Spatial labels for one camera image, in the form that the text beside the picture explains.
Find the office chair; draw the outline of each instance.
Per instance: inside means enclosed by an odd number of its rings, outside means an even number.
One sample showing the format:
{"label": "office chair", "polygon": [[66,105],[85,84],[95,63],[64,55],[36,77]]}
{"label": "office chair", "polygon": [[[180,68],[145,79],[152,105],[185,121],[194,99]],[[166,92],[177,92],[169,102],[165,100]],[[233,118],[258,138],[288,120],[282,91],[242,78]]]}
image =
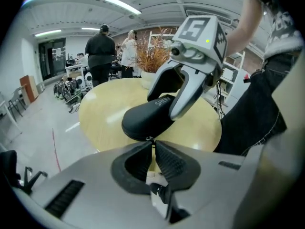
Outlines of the office chair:
{"label": "office chair", "polygon": [[12,187],[17,187],[23,190],[26,194],[30,195],[32,193],[32,187],[39,178],[40,175],[47,177],[48,174],[44,171],[39,171],[34,177],[28,180],[28,171],[32,173],[33,169],[31,167],[25,167],[24,169],[24,181],[23,186],[19,183],[21,180],[20,174],[16,171],[17,166],[17,152],[15,150],[9,150],[0,153],[0,166],[2,166],[3,173],[8,179],[8,182]]}
{"label": "office chair", "polygon": [[20,113],[19,111],[19,108],[18,108],[18,103],[21,104],[21,106],[24,108],[24,110],[26,110],[25,106],[23,105],[21,99],[20,99],[20,96],[19,96],[19,90],[16,89],[14,91],[14,96],[9,100],[9,107],[8,109],[10,110],[14,120],[16,121],[16,118],[15,118],[15,115],[14,115],[14,112],[13,112],[13,108],[16,109],[16,111],[20,114],[21,117],[23,117],[23,115]]}
{"label": "office chair", "polygon": [[120,77],[119,77],[118,71],[121,71],[121,70],[122,70],[122,67],[120,65],[113,65],[109,71],[109,80],[111,81],[113,78],[119,79]]}

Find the person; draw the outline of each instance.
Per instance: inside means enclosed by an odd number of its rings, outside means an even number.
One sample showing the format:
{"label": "person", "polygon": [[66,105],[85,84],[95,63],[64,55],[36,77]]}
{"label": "person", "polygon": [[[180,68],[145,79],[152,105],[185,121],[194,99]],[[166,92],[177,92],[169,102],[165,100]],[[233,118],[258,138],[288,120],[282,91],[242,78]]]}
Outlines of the person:
{"label": "person", "polygon": [[118,60],[119,60],[120,64],[121,64],[121,61],[122,61],[122,57],[123,57],[123,52],[118,53]]}
{"label": "person", "polygon": [[111,69],[114,70],[114,71],[117,71],[117,72],[122,71],[122,66],[121,66],[121,63],[119,61],[119,57],[116,57],[116,59],[114,61],[112,61]]}
{"label": "person", "polygon": [[109,26],[104,24],[100,32],[91,37],[86,45],[85,52],[89,55],[88,65],[94,87],[108,81],[112,61],[116,55],[114,40],[108,35]]}
{"label": "person", "polygon": [[121,44],[118,43],[118,45],[115,46],[115,49],[116,49],[116,54],[119,55],[119,53],[122,52]]}
{"label": "person", "polygon": [[76,58],[77,64],[82,64],[83,67],[88,68],[88,55],[84,55],[82,52],[78,53]]}
{"label": "person", "polygon": [[278,0],[243,0],[240,22],[227,36],[226,56],[241,51],[250,42],[264,9],[272,19],[272,27],[263,68],[252,74],[249,88],[221,120],[222,136],[215,152],[246,155],[252,146],[264,144],[286,129],[271,94],[296,62],[303,41],[290,14]]}
{"label": "person", "polygon": [[137,31],[131,30],[121,45],[123,49],[122,78],[132,78],[133,68],[136,66],[134,63],[136,57],[136,40],[138,40]]}

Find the woman in white shirt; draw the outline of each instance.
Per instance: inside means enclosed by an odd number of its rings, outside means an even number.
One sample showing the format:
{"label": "woman in white shirt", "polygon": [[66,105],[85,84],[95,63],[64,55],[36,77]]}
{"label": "woman in white shirt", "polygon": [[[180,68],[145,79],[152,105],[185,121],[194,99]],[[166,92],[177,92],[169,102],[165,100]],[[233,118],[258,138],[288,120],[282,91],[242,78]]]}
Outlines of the woman in white shirt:
{"label": "woman in white shirt", "polygon": [[132,78],[133,69],[136,67],[134,59],[137,54],[135,47],[137,39],[137,32],[131,30],[128,33],[128,37],[122,43],[122,78]]}

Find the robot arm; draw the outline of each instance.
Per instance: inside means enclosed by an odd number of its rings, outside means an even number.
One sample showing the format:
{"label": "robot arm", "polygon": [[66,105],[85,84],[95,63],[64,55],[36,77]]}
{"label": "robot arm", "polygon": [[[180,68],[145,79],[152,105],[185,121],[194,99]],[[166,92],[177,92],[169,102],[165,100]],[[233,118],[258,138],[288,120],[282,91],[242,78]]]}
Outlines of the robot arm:
{"label": "robot arm", "polygon": [[147,100],[180,89],[169,110],[176,120],[220,78],[227,40],[216,16],[188,17],[173,40],[170,59],[157,71]]}

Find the white ceiling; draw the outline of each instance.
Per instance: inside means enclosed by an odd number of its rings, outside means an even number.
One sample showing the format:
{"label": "white ceiling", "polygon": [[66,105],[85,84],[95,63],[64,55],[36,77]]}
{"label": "white ceiling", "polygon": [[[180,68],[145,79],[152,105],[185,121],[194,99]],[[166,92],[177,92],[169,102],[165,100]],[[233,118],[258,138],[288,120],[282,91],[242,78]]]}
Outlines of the white ceiling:
{"label": "white ceiling", "polygon": [[[242,0],[122,0],[142,12],[133,15],[104,0],[34,0],[20,10],[19,19],[30,34],[62,29],[59,34],[48,35],[39,40],[55,37],[93,35],[96,32],[81,27],[99,28],[103,23],[110,26],[112,35],[131,29],[154,26],[180,25],[186,10],[199,10],[221,15],[231,20],[239,18]],[[253,43],[263,49],[267,42],[270,25],[262,21]]]}

